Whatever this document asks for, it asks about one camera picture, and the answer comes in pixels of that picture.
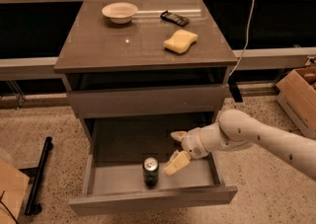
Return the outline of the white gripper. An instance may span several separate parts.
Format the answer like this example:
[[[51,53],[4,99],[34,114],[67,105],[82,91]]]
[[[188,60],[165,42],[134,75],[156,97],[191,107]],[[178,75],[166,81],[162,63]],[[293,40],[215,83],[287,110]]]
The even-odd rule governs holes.
[[[164,172],[167,176],[172,176],[182,170],[190,163],[191,157],[193,159],[200,159],[208,155],[202,144],[199,128],[188,132],[173,131],[171,137],[178,142],[182,142],[181,146],[185,151],[176,150],[172,154],[164,167]]]

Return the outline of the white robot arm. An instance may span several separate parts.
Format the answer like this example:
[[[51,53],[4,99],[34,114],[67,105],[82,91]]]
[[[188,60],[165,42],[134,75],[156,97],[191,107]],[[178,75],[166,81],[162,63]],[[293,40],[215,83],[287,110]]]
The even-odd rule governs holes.
[[[268,126],[239,110],[223,112],[218,122],[189,131],[173,131],[180,142],[164,171],[171,176],[192,159],[201,159],[213,151],[237,151],[257,144],[300,173],[316,180],[316,141]]]

